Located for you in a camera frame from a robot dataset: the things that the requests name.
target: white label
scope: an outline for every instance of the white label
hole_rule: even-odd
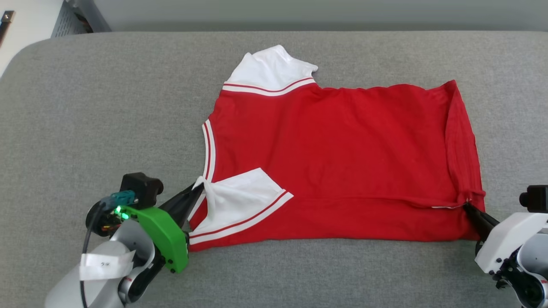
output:
[[[82,254],[80,280],[122,278],[133,269],[135,251],[123,255]]]

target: white wall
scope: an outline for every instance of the white wall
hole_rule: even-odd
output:
[[[62,3],[63,0],[0,0],[0,14],[15,11],[0,48],[0,76],[21,49],[52,36]]]
[[[113,31],[544,30],[547,0],[82,0]]]

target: white sleeve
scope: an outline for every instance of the white sleeve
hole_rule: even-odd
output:
[[[254,54],[247,53],[225,86],[280,91],[305,79],[313,82],[312,73],[317,70],[316,65],[291,57],[281,45],[277,45]]]

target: black cable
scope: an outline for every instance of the black cable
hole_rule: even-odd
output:
[[[84,247],[82,248],[82,254],[85,254],[88,252],[88,245],[89,245],[89,237],[92,235],[92,229],[95,227],[97,222],[99,221],[99,217],[101,216],[101,208],[102,206],[98,206],[97,210],[93,214],[92,223],[88,226],[88,232],[85,233],[85,239],[84,239]],[[85,300],[85,292],[84,292],[84,281],[80,280],[80,296],[82,297],[82,305],[84,305],[84,308],[88,308],[88,303]]]

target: gray table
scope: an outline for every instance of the gray table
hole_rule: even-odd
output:
[[[40,307],[80,257],[84,218],[124,173],[165,183],[203,170],[200,125],[245,52],[282,44],[324,87],[456,79],[487,208],[523,211],[548,183],[548,35],[541,32],[108,33],[24,49],[0,79],[1,307]],[[103,239],[92,238],[92,247]],[[133,307],[518,308],[473,242],[268,241],[190,255]]]

